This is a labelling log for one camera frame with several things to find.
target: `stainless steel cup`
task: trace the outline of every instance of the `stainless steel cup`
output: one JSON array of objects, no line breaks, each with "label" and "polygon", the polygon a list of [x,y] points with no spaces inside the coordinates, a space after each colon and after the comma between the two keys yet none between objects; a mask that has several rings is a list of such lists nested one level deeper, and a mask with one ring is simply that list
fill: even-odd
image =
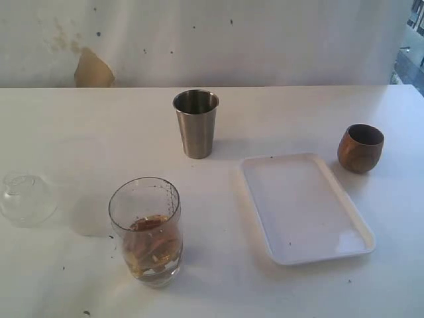
[{"label": "stainless steel cup", "polygon": [[174,98],[185,154],[193,159],[208,157],[212,152],[218,97],[210,91],[192,89]]}]

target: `glass cup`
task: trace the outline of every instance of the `glass cup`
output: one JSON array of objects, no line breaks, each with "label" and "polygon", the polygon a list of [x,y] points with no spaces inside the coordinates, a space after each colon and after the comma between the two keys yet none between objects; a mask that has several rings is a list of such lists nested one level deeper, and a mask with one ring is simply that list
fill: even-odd
[{"label": "glass cup", "polygon": [[151,287],[168,284],[180,270],[183,248],[177,189],[160,178],[132,180],[113,194],[109,215],[131,274]]}]

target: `white table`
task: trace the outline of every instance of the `white table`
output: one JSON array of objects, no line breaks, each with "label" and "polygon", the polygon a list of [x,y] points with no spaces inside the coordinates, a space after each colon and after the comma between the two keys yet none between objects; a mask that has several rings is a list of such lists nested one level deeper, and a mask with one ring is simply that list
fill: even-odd
[{"label": "white table", "polygon": [[[0,316],[423,316],[424,99],[412,86],[213,88],[221,104],[203,160],[182,151],[171,104],[182,90],[0,90],[0,172],[76,169],[87,195],[77,220],[98,218],[97,228],[71,223],[67,207],[81,193],[63,184],[68,205],[41,226],[1,218]],[[386,136],[380,163],[363,176],[337,163],[352,123]],[[374,253],[298,267],[267,257],[238,163],[297,152],[325,159],[375,232]],[[139,176],[170,180],[182,198],[183,268],[162,290],[133,279],[108,237],[108,198]]]}]

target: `white plastic tray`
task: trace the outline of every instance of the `white plastic tray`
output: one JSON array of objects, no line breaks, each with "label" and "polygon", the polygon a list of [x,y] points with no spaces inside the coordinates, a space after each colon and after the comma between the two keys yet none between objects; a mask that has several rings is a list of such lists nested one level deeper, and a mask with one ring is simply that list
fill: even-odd
[{"label": "white plastic tray", "polygon": [[271,258],[282,265],[366,254],[374,234],[316,154],[241,163]]}]

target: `brown wooden cup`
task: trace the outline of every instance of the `brown wooden cup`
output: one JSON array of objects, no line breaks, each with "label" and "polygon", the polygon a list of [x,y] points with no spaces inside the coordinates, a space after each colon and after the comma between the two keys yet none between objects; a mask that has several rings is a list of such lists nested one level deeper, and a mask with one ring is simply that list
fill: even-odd
[{"label": "brown wooden cup", "polygon": [[344,133],[337,157],[343,168],[363,174],[376,166],[382,154],[383,144],[384,135],[377,128],[355,124]]}]

